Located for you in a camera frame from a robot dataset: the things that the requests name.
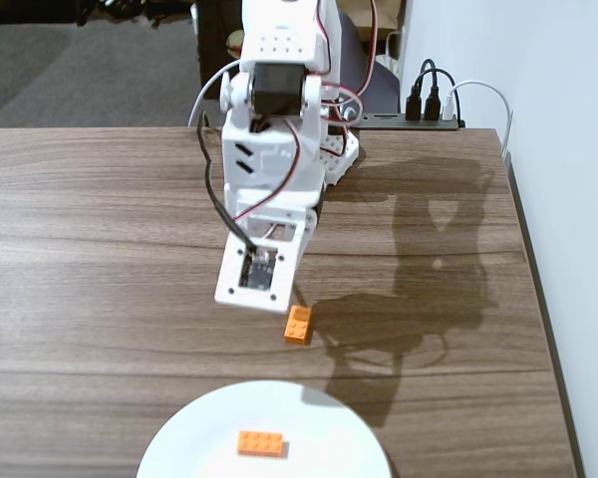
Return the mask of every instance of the lego brick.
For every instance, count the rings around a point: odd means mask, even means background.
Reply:
[[[237,450],[240,455],[280,457],[283,449],[281,433],[262,433],[259,431],[240,431]]]
[[[308,343],[311,312],[309,307],[292,306],[284,333],[286,344],[305,346]]]

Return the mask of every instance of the black power strip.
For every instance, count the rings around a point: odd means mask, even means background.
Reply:
[[[392,130],[450,130],[458,129],[458,121],[453,117],[449,121],[419,119],[407,120],[405,113],[373,114],[363,113],[354,126],[355,129],[392,129]]]

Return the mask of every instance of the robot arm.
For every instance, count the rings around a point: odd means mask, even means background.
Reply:
[[[358,157],[359,144],[347,133],[341,154],[322,149],[345,134],[330,135],[322,117],[323,102],[340,93],[335,0],[244,0],[243,26],[240,72],[224,74],[220,94],[224,198],[256,249],[229,233],[215,300],[285,313],[325,187]]]

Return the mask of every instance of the wood grain surface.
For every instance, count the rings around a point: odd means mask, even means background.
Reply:
[[[0,129],[0,477],[133,477],[181,407],[257,378],[351,406],[397,478],[572,476],[495,133],[361,145],[297,274],[302,348],[213,302],[192,130]]]

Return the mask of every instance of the white cord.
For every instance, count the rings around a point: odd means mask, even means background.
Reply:
[[[268,239],[270,236],[272,236],[272,233],[275,232],[276,228],[277,228],[277,224],[270,224],[270,227],[268,228],[268,230],[264,233],[264,235],[261,238]]]
[[[398,75],[399,74],[399,63],[397,62],[397,59],[392,58],[392,52],[390,52],[390,38],[393,35],[401,35],[401,32],[399,30],[393,30],[386,37],[386,57],[387,57],[386,58],[386,66],[392,73],[394,73],[395,75]]]
[[[210,87],[212,87],[212,85],[219,78],[221,78],[221,76],[224,74],[224,72],[227,72],[228,70],[230,70],[233,67],[237,67],[240,62],[241,62],[241,60],[235,60],[234,62],[229,63],[228,65],[223,67],[221,70],[219,70],[217,73],[215,73],[212,76],[212,78],[210,80],[208,80],[208,83],[206,83],[203,86],[203,88],[199,92],[199,95],[197,96],[197,99],[195,100],[195,104],[193,105],[192,110],[190,111],[190,118],[188,118],[188,127],[192,127],[192,122],[195,120],[197,114],[199,113],[199,107],[201,106],[201,102],[203,101],[203,96],[206,94],[206,92],[208,90],[210,90]]]
[[[361,119],[361,115],[363,114],[363,101],[361,100],[361,98],[359,98],[359,95],[357,95],[355,92],[353,92],[352,90],[349,90],[346,87],[342,87],[341,85],[338,84],[334,84],[334,83],[324,83],[324,85],[326,87],[335,87],[338,88],[339,90],[341,90],[341,92],[346,95],[348,98],[346,100],[343,100],[342,102],[337,102],[337,103],[330,103],[330,102],[324,102],[321,104],[322,107],[340,107],[342,105],[346,105],[347,103],[351,103],[354,102],[357,105],[359,105],[359,113],[357,114],[357,117],[355,119],[329,119],[329,118],[324,118],[322,117],[324,120],[326,120],[326,122],[328,124],[332,124],[332,125],[336,125],[336,126],[350,126],[352,124],[355,124],[358,120]]]
[[[359,120],[361,119],[361,116],[363,115],[363,102],[357,95],[354,95],[351,98],[357,105],[359,105],[359,112],[357,113],[356,118],[354,118],[354,119],[329,119],[329,118],[325,118],[325,117],[321,117],[321,118],[323,118],[327,124],[331,124],[333,126],[351,126],[353,124],[356,124],[357,122],[359,122]]]
[[[488,87],[490,90],[494,90],[498,93],[502,102],[505,103],[505,110],[507,111],[507,126],[505,127],[505,135],[502,140],[502,158],[505,159],[507,156],[507,144],[509,143],[509,132],[511,131],[511,120],[514,116],[514,111],[509,106],[509,101],[499,90],[497,87],[493,87],[489,83],[482,82],[481,80],[465,80],[464,82],[457,83],[455,86],[449,90],[448,95],[446,96],[446,102],[444,103],[443,107],[443,120],[446,120],[447,117],[451,119],[453,117],[453,94],[454,90],[462,87],[463,85],[481,85],[482,87]]]

